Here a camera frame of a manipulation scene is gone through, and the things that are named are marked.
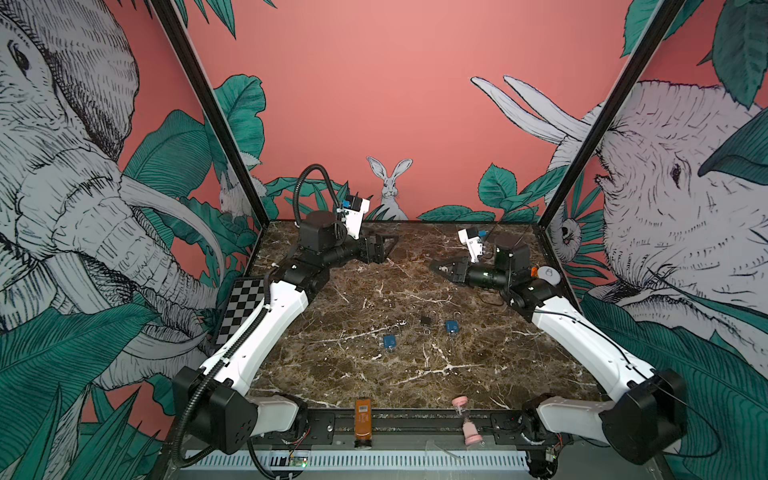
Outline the white ventilated strip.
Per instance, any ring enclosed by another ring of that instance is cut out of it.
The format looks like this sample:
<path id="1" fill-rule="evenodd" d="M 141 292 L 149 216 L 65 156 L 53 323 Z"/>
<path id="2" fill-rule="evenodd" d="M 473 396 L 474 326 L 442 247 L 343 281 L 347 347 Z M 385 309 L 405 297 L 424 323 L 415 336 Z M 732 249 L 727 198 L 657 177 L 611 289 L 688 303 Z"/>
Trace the white ventilated strip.
<path id="1" fill-rule="evenodd" d="M 259 450 L 262 467 L 283 471 L 525 471 L 526 454 L 509 450 Z"/>

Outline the black corner frame post right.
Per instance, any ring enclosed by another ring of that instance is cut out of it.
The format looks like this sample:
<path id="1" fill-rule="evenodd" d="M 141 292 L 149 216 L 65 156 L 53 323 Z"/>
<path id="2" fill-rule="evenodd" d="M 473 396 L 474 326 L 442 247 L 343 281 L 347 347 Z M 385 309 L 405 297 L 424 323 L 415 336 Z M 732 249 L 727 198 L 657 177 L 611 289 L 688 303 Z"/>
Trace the black corner frame post right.
<path id="1" fill-rule="evenodd" d="M 540 217 L 537 224 L 540 230 L 547 229 L 556 217 L 559 207 L 565 202 L 567 194 L 576 183 L 588 161 L 592 158 L 611 122 L 621 111 L 632 88 L 644 72 L 684 4 L 684 0 L 665 0 L 655 7 L 620 77 L 607 97 L 602 110 L 586 139 L 582 142 L 551 202 Z"/>

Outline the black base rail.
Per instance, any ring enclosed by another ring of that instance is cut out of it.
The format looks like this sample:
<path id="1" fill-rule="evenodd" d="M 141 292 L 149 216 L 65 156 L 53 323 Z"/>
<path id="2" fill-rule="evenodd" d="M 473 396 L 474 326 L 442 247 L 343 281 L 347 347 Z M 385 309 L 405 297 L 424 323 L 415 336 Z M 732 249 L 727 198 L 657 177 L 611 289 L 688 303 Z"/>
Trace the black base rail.
<path id="1" fill-rule="evenodd" d="M 573 442 L 569 434 L 546 433 L 533 430 L 529 411 L 477 410 L 468 413 L 485 441 L 518 450 L 542 450 L 563 447 Z M 294 425 L 285 432 L 253 434 L 256 445 L 289 448 L 294 445 L 330 446 L 345 438 L 354 440 L 357 414 L 353 409 L 309 408 L 300 411 Z M 379 446 L 386 435 L 449 436 L 463 441 L 464 419 L 453 409 L 381 409 L 370 414 L 372 444 Z"/>

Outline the pink hourglass timer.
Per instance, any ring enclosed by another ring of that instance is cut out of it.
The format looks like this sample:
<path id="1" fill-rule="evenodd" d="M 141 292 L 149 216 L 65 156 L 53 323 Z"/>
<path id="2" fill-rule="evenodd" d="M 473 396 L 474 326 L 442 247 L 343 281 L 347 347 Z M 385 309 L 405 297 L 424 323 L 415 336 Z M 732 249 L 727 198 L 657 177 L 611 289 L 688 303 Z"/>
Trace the pink hourglass timer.
<path id="1" fill-rule="evenodd" d="M 470 418 L 469 399 L 466 396 L 458 396 L 451 401 L 451 404 L 462 419 L 462 432 L 465 445 L 467 447 L 482 445 L 484 440 L 475 423 Z"/>

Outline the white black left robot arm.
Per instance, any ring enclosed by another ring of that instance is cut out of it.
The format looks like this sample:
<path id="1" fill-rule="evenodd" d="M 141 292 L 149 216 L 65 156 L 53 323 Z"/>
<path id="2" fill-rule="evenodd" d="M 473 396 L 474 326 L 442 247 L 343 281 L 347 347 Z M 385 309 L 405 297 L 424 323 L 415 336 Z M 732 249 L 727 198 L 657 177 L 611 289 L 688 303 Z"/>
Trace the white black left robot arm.
<path id="1" fill-rule="evenodd" d="M 293 321 L 350 261 L 381 264 L 399 238 L 363 226 L 360 213 L 314 211 L 298 223 L 298 240 L 268 271 L 263 299 L 235 333 L 200 367 L 185 367 L 172 381 L 177 426 L 174 462 L 190 466 L 219 450 L 233 454 L 252 437 L 294 430 L 299 400 L 246 397 L 265 359 Z"/>

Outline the black corner frame post left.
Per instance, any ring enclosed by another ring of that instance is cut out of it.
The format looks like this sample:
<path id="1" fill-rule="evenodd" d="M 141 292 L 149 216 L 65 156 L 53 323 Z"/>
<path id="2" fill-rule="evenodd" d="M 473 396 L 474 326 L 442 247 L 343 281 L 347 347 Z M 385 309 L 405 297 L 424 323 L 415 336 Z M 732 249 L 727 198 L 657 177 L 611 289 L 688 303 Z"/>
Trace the black corner frame post left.
<path id="1" fill-rule="evenodd" d="M 235 138 L 186 32 L 186 27 L 182 24 L 175 2 L 151 0 L 150 4 L 184 70 L 187 80 L 194 90 L 206 120 L 213 130 L 215 139 L 220 144 L 244 190 L 246 198 L 255 213 L 258 226 L 261 229 L 265 229 L 269 226 L 270 219 L 253 186 L 252 177 L 245 167 Z"/>

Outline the orange rectangular device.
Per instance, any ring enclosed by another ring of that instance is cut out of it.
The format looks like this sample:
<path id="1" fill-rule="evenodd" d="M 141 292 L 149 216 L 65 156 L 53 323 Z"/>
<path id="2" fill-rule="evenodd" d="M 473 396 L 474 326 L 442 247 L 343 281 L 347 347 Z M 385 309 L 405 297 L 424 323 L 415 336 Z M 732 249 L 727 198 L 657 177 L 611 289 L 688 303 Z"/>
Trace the orange rectangular device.
<path id="1" fill-rule="evenodd" d="M 372 447 L 372 402 L 370 398 L 359 398 L 355 402 L 354 448 Z"/>

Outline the black corner frame post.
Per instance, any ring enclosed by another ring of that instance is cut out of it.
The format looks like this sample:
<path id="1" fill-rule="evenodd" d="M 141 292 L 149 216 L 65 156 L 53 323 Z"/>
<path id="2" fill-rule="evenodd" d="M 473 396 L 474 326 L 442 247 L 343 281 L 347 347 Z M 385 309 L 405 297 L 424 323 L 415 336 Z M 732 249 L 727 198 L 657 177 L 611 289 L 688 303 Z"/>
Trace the black corner frame post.
<path id="1" fill-rule="evenodd" d="M 565 202 L 567 194 L 576 183 L 588 161 L 592 158 L 611 122 L 621 111 L 632 88 L 644 72 L 684 4 L 684 0 L 665 0 L 655 7 L 620 77 L 607 97 L 602 110 L 586 139 L 582 142 L 551 202 L 540 217 L 537 224 L 540 230 L 547 229 L 556 217 L 559 207 Z"/>
<path id="2" fill-rule="evenodd" d="M 184 70 L 187 80 L 194 90 L 206 120 L 213 130 L 215 139 L 220 144 L 244 190 L 246 198 L 255 213 L 258 226 L 261 229 L 265 229 L 269 226 L 270 219 L 253 186 L 252 177 L 245 167 L 235 138 L 186 32 L 186 27 L 182 24 L 175 2 L 151 0 L 150 4 Z"/>

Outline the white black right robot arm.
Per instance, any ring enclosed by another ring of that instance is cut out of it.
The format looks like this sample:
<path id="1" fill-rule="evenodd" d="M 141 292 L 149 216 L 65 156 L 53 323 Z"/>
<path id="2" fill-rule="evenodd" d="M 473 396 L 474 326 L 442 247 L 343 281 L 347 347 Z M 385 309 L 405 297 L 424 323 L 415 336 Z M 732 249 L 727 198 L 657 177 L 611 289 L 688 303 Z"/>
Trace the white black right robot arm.
<path id="1" fill-rule="evenodd" d="M 431 271 L 457 285 L 498 292 L 508 307 L 564 347 L 608 396 L 605 401 L 534 400 L 523 427 L 528 438 L 576 435 L 603 442 L 636 465 L 680 445 L 688 423 L 686 383 L 680 375 L 656 370 L 587 320 L 562 295 L 559 272 L 533 266 L 530 248 L 520 237 L 498 236 L 493 261 L 484 264 L 484 243 L 474 230 L 459 236 L 467 255 L 436 260 Z"/>

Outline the black white checkerboard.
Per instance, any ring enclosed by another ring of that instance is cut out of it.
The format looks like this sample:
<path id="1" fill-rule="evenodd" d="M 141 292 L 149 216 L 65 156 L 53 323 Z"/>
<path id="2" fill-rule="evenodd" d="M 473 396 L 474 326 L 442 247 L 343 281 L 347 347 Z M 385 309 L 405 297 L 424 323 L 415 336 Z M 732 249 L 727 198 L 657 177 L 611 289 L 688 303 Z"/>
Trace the black white checkerboard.
<path id="1" fill-rule="evenodd" d="M 240 277 L 232 287 L 226 302 L 214 346 L 222 347 L 251 315 L 264 297 L 262 277 Z"/>

